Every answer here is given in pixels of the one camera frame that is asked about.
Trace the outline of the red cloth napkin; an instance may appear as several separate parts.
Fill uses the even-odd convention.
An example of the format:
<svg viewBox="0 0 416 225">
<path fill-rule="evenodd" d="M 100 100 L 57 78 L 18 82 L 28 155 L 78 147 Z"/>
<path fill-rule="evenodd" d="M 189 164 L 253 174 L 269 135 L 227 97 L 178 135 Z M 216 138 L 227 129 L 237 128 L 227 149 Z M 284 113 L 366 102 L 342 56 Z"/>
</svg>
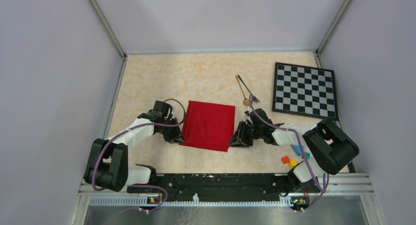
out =
<svg viewBox="0 0 416 225">
<path fill-rule="evenodd" d="M 201 101 L 188 103 L 181 146 L 227 152 L 234 134 L 235 106 Z"/>
</svg>

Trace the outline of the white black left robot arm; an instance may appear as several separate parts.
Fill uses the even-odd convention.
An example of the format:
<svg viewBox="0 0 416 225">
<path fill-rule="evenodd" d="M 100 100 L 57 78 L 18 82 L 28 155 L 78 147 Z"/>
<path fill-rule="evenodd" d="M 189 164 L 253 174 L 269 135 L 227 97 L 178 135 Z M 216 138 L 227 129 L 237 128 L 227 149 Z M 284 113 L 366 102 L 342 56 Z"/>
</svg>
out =
<svg viewBox="0 0 416 225">
<path fill-rule="evenodd" d="M 155 169 L 140 164 L 130 165 L 129 152 L 157 133 L 167 143 L 183 143 L 180 124 L 167 101 L 155 101 L 152 109 L 138 115 L 118 134 L 107 139 L 98 138 L 92 143 L 84 182 L 96 191 L 107 189 L 119 192 L 124 186 L 135 184 L 145 192 L 154 191 L 157 187 Z"/>
</svg>

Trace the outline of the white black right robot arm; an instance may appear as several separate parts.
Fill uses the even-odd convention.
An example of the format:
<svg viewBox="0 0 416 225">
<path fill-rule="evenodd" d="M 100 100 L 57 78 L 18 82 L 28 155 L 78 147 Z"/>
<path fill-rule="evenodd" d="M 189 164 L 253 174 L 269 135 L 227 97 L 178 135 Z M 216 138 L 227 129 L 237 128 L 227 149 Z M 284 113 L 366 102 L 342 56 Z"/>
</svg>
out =
<svg viewBox="0 0 416 225">
<path fill-rule="evenodd" d="M 228 142 L 230 147 L 251 147 L 254 140 L 266 144 L 298 146 L 303 161 L 293 166 L 287 184 L 294 192 L 302 191 L 308 181 L 318 176 L 336 175 L 356 156 L 357 144 L 331 119 L 315 125 L 274 124 L 262 109 L 246 111 L 247 119 L 239 122 Z"/>
</svg>

